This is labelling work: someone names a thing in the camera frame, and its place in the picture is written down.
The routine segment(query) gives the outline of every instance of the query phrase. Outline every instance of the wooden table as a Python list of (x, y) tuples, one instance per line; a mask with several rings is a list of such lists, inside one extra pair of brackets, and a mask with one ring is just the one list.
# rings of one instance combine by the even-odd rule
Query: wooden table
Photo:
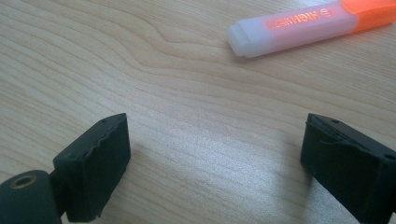
[(329, 2), (0, 0), (0, 181), (125, 112), (132, 159), (93, 223), (357, 223), (300, 164), (304, 122), (396, 148), (396, 26), (254, 59), (226, 38)]

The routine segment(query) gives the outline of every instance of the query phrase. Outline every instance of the light wood surface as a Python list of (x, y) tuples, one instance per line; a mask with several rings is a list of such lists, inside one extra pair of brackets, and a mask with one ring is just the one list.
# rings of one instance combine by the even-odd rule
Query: light wood surface
[(357, 223), (300, 164), (304, 122), (396, 148), (396, 25), (249, 60), (226, 39), (329, 2), (0, 0), (0, 181), (125, 112), (132, 159), (93, 223)]

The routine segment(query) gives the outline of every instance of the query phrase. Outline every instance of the highlighter body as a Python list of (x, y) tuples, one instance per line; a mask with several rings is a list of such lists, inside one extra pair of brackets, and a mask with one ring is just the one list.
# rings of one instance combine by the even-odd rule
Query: highlighter body
[(367, 16), (362, 16), (360, 13), (367, 13), (367, 8), (370, 9), (372, 5), (369, 4), (361, 9), (361, 7), (355, 7), (356, 2), (359, 1), (345, 0), (241, 20), (228, 29), (228, 40), (237, 56), (252, 58), (339, 35), (351, 34), (396, 20), (396, 1), (386, 0), (386, 10), (390, 11), (389, 16), (380, 20), (382, 14), (376, 16), (375, 11), (370, 11), (369, 16), (374, 19), (379, 17), (379, 20), (373, 24), (366, 22), (362, 25), (362, 21), (369, 20)]

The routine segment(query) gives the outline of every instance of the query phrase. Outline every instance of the orange highlighter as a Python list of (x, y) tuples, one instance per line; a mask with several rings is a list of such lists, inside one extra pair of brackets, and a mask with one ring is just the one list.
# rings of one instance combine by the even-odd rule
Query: orange highlighter
[(238, 21), (228, 31), (237, 56), (252, 58), (396, 21), (396, 0), (341, 0)]

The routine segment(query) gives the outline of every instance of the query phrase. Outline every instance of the marker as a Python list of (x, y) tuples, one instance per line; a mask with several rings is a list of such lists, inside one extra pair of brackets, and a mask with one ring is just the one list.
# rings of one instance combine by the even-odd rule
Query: marker
[(396, 21), (396, 0), (341, 0), (238, 21), (228, 29), (237, 56), (252, 58)]

